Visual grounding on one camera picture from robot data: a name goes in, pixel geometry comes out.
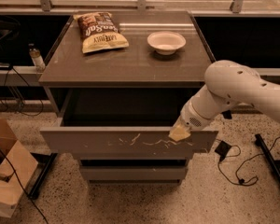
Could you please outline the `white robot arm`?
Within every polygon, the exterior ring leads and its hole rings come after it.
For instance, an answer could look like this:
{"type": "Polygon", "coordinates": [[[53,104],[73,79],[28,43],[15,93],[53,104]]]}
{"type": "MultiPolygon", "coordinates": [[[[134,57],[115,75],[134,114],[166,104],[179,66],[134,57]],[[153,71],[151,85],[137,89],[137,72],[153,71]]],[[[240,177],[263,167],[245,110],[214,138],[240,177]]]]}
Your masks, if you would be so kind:
{"type": "Polygon", "coordinates": [[[169,137],[176,142],[184,140],[240,103],[280,123],[279,84],[262,79],[248,66],[228,60],[214,62],[204,73],[204,85],[182,107],[169,137]]]}

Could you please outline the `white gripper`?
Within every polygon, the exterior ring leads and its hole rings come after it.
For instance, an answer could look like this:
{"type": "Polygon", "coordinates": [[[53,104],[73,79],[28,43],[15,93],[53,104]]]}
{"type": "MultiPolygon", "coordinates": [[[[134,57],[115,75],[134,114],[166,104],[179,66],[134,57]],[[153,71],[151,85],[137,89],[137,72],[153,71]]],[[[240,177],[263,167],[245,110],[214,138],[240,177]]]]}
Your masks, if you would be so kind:
{"type": "Polygon", "coordinates": [[[169,132],[169,137],[178,142],[190,137],[190,131],[200,131],[214,119],[214,114],[205,105],[187,101],[180,111],[178,119],[169,132]]]}

